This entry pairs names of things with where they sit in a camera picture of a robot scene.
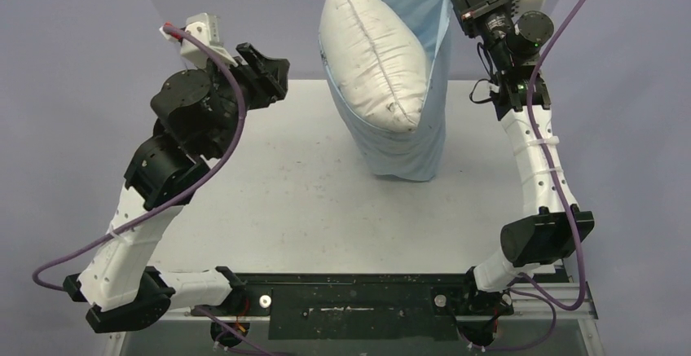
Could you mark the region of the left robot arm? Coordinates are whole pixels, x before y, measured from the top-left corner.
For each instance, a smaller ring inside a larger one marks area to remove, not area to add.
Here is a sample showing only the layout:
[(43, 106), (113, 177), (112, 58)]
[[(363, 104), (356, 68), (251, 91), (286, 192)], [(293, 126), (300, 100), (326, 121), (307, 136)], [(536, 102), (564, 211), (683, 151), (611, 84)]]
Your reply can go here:
[(267, 108), (287, 95), (287, 59), (249, 43), (236, 49), (237, 65), (221, 70), (205, 59), (168, 77), (152, 97), (152, 136), (126, 169), (107, 241), (63, 283), (73, 301), (89, 305), (86, 321), (94, 332), (139, 331), (169, 310), (203, 306), (232, 315), (247, 306), (244, 283), (225, 266), (184, 272), (150, 264), (165, 230), (209, 181), (209, 162), (233, 148), (240, 110)]

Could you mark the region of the white pillow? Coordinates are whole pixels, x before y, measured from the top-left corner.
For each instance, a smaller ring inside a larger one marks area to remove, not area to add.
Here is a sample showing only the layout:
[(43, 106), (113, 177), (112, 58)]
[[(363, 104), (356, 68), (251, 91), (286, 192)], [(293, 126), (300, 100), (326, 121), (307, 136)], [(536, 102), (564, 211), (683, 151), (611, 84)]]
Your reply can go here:
[(431, 63), (419, 39), (388, 4), (325, 0), (319, 41), (351, 114), (381, 130), (416, 130)]

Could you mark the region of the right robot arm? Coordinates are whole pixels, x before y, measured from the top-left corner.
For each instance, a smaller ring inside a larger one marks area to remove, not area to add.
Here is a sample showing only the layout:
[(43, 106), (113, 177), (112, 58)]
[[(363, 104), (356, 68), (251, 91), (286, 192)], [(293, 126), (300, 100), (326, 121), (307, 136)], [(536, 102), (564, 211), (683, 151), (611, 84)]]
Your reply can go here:
[(561, 167), (552, 129), (552, 100), (540, 70), (561, 29), (543, 11), (546, 0), (451, 0), (464, 34), (480, 38), (497, 120), (508, 135), (522, 184), (522, 218), (503, 226), (500, 248), (472, 269), (463, 307), (480, 314), (503, 291), (540, 266), (580, 254), (594, 227), (579, 208)]

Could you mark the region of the light blue pillowcase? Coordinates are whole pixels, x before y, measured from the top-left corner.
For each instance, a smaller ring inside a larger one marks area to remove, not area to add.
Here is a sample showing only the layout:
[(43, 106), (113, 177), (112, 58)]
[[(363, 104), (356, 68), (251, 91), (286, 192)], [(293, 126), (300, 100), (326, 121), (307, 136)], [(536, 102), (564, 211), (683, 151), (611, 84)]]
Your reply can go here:
[(451, 60), (451, 0), (382, 0), (418, 38), (431, 63), (427, 93), (417, 129), (392, 133), (356, 116), (332, 75), (330, 59), (319, 48), (336, 110), (350, 132), (370, 172), (414, 182), (433, 179), (446, 138), (447, 83)]

